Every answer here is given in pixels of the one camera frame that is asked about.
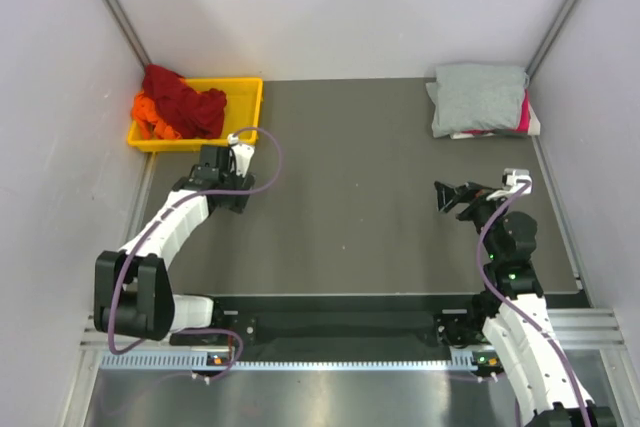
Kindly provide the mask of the dark red t shirt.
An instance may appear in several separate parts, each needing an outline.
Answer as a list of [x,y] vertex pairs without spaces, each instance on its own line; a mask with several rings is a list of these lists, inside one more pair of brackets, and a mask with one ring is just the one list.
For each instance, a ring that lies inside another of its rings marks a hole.
[[216,139],[222,134],[227,106],[222,90],[197,91],[179,74],[155,64],[146,67],[142,90],[176,140]]

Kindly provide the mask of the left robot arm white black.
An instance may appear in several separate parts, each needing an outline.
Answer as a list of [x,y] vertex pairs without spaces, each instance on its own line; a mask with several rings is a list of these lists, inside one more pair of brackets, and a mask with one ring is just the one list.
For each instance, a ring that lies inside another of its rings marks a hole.
[[180,178],[165,203],[133,239],[95,262],[96,330],[146,340],[161,340],[192,329],[205,343],[226,334],[225,317],[215,302],[172,292],[168,270],[190,235],[217,209],[241,213],[255,184],[249,172],[254,148],[247,144],[205,146],[190,173]]

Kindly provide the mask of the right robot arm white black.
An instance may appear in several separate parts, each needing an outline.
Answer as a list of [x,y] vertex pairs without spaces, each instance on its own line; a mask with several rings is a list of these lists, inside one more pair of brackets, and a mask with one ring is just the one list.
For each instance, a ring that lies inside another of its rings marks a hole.
[[505,170],[499,188],[434,184],[438,211],[461,206],[457,220],[472,223],[478,233],[476,263],[484,284],[466,314],[437,317],[439,337],[451,347],[478,341],[494,349],[494,359],[477,362],[476,376],[509,382],[519,425],[613,426],[612,410],[598,405],[582,385],[551,325],[531,260],[537,223],[509,208],[532,185],[528,171],[518,169]]

